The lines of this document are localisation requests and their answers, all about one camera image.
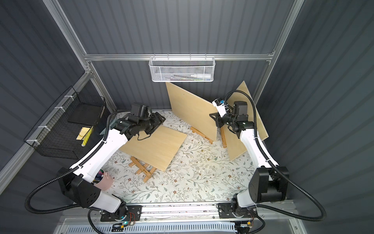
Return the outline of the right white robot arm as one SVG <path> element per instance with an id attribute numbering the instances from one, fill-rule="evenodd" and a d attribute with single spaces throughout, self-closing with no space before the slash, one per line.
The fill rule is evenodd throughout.
<path id="1" fill-rule="evenodd" d="M 222 98 L 212 102 L 217 113 L 209 116 L 215 120 L 216 126 L 227 125 L 228 128 L 246 147 L 256 170 L 249 182 L 248 188 L 233 196 L 231 209 L 237 214 L 240 208 L 246 208 L 263 202 L 278 202 L 286 199 L 288 182 L 271 167 L 270 163 L 278 166 L 259 139 L 257 125 L 248 120 L 247 103 L 234 102 L 233 113 Z"/>

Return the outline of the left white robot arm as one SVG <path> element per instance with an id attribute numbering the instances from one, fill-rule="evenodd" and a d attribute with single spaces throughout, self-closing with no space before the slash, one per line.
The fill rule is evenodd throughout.
<path id="1" fill-rule="evenodd" d="M 116 213 L 125 202 L 102 191 L 92 182 L 120 147 L 141 132 L 150 137 L 165 120 L 160 113 L 141 103 L 134 103 L 131 111 L 122 118 L 112 121 L 109 117 L 103 139 L 71 166 L 72 173 L 59 179 L 62 193 L 80 207 Z"/>

